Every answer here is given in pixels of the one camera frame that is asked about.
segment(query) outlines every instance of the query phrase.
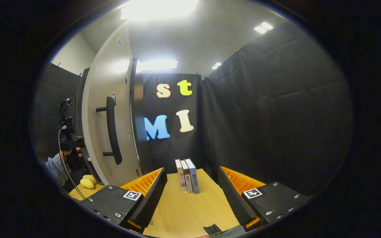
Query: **upright book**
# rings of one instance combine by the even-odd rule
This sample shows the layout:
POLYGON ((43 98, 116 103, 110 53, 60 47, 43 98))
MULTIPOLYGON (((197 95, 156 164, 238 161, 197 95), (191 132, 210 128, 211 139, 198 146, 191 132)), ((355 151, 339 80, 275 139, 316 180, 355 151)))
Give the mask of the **upright book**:
POLYGON ((183 167, 183 173, 185 175, 186 188, 188 189, 188 193, 193 193, 192 190, 192 182, 191 182, 191 174, 189 173, 189 167, 187 166, 185 161, 180 161, 183 167))
POLYGON ((190 180, 192 181, 192 189, 194 194, 199 193, 198 176, 196 175, 196 167, 191 159, 186 159, 186 164, 189 167, 190 180))
POLYGON ((177 173, 179 175, 179 181, 180 181, 180 186, 182 187, 182 191, 186 192, 186 181, 185 181, 185 175, 183 173, 183 167, 182 163, 180 163, 180 160, 175 160, 176 161, 176 167, 177 167, 177 173))

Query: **white wall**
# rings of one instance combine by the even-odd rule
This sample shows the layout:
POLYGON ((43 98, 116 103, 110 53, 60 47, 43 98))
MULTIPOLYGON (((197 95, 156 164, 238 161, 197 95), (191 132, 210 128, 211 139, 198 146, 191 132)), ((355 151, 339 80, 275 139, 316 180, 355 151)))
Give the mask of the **white wall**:
POLYGON ((79 33, 62 47, 51 63, 60 64, 60 68, 79 75, 91 66, 96 54, 82 33, 79 33))

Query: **ceiling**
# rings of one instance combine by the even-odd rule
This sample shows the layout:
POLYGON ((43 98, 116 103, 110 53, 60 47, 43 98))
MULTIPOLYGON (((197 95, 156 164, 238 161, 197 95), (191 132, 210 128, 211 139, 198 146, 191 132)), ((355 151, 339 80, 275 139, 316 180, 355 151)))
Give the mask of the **ceiling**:
MULTIPOLYGON (((198 72, 205 76, 213 71, 211 68, 216 62, 223 62, 238 48, 262 37, 254 27, 263 21, 278 26, 287 20, 251 1, 200 0, 195 11, 187 16, 172 20, 130 21, 130 46, 133 57, 141 62, 178 60, 176 69, 159 72, 198 72)), ((119 9, 108 12, 83 29, 83 37, 98 52, 120 22, 119 9)))

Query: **blue sleeve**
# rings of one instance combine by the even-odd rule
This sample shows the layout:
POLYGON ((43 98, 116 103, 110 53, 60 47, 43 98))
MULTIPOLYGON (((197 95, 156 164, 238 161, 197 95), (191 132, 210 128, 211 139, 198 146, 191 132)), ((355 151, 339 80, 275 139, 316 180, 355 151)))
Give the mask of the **blue sleeve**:
POLYGON ((68 175, 65 173, 62 161, 59 157, 59 154, 54 156, 54 158, 48 158, 48 161, 45 162, 45 167, 48 172, 51 174, 53 179, 57 181, 60 186, 63 186, 68 180, 68 175))

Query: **person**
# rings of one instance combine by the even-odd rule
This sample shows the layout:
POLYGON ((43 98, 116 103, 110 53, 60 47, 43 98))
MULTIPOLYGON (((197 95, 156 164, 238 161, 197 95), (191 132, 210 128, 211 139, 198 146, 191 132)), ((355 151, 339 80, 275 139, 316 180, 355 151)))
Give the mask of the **person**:
POLYGON ((67 166, 68 172, 71 172, 71 169, 68 167, 68 164, 65 160, 65 157, 71 154, 71 149, 69 151, 60 151, 57 155, 55 155, 53 158, 48 157, 48 161, 45 162, 45 167, 48 170, 48 172, 51 174, 52 178, 60 185, 64 186, 65 182, 68 180, 68 175, 65 173, 65 170, 63 168, 63 163, 61 161, 61 158, 63 158, 65 165, 67 166))

